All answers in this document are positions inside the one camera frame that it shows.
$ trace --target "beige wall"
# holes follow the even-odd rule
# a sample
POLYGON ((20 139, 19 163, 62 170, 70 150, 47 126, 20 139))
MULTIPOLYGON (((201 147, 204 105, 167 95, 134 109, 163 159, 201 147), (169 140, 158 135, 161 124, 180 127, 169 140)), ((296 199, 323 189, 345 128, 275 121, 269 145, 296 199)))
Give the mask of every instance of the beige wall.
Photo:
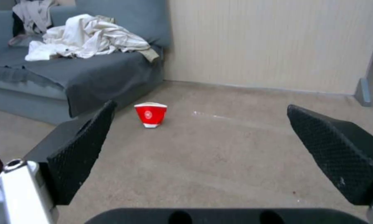
POLYGON ((373 0, 168 0, 166 79, 353 94, 373 0))

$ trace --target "beige cloth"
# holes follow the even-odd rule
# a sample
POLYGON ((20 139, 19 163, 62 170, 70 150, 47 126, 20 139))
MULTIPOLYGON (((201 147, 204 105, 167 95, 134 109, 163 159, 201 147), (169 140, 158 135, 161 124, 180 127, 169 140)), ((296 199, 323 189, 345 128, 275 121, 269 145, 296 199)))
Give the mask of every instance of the beige cloth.
POLYGON ((58 5, 56 0, 27 1, 20 0, 13 7, 13 12, 22 20, 26 34, 44 33, 53 23, 50 7, 58 5))
POLYGON ((121 26, 107 22, 110 18, 83 14, 71 17, 64 26, 53 27, 43 35, 44 43, 29 44, 27 61, 50 60, 53 57, 90 58, 121 50, 139 51, 149 62, 159 58, 143 38, 121 26))

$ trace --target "black gripper pad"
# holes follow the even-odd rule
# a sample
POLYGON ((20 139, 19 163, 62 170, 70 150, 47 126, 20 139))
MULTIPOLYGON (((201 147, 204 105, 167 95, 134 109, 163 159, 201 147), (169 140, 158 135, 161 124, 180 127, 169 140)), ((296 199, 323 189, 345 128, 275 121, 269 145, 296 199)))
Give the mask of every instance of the black gripper pad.
POLYGON ((111 126, 115 108, 115 102, 107 102, 73 139, 47 158, 55 189, 55 204, 68 205, 90 175, 111 126))
POLYGON ((355 205, 373 200, 373 136, 354 123, 295 105, 287 111, 293 130, 323 173, 355 205))

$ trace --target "beige carpet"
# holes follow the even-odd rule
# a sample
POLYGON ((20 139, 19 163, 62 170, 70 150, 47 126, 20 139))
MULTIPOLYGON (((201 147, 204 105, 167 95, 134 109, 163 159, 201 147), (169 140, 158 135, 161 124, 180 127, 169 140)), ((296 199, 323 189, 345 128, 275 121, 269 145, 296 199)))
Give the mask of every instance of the beige carpet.
MULTIPOLYGON (((373 107, 352 97, 165 82, 139 100, 168 105, 144 129, 117 114, 100 158, 59 223, 117 207, 323 207, 364 218, 333 187, 292 131, 288 104, 351 120, 373 133, 373 107)), ((23 156, 53 126, 0 112, 0 156, 23 156)))

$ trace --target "paper cup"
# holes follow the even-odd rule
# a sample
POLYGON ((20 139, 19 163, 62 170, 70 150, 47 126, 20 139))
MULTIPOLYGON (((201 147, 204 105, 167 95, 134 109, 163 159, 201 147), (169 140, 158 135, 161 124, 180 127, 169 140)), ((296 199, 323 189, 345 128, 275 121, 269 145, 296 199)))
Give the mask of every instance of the paper cup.
POLYGON ((156 128, 159 126, 167 111, 166 105, 152 102, 138 104, 134 108, 146 128, 156 128))

